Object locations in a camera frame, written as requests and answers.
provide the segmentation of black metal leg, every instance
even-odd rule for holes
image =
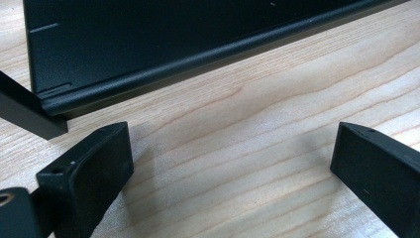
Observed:
[[[41,106],[40,98],[2,71],[0,117],[46,140],[68,131],[64,117],[48,115]]]
[[[420,153],[340,123],[331,171],[399,237],[420,237]]]

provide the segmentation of wooden table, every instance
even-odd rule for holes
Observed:
[[[30,87],[22,2],[0,2],[0,69]],[[420,150],[420,1],[69,121],[0,121],[0,188],[128,121],[135,173],[94,237],[393,237],[329,171],[338,122]]]

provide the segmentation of small hole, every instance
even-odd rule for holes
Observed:
[[[13,199],[15,195],[12,193],[2,193],[0,194],[0,206],[6,205]]]
[[[52,173],[55,175],[64,174],[64,168],[55,168],[52,170]]]

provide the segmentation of wood grain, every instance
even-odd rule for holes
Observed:
[[[135,174],[94,237],[394,237],[329,171],[338,122],[420,150],[420,1],[69,121],[0,121],[0,188],[128,121]],[[0,69],[30,88],[22,2],[0,2]]]

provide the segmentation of black plastic bracket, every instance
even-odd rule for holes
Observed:
[[[397,236],[420,237],[420,153],[340,123],[331,171]]]
[[[32,194],[0,190],[0,237],[89,237],[133,169],[127,123],[96,130],[38,172]]]
[[[41,99],[0,71],[0,117],[46,140],[67,133],[63,116],[48,115]]]

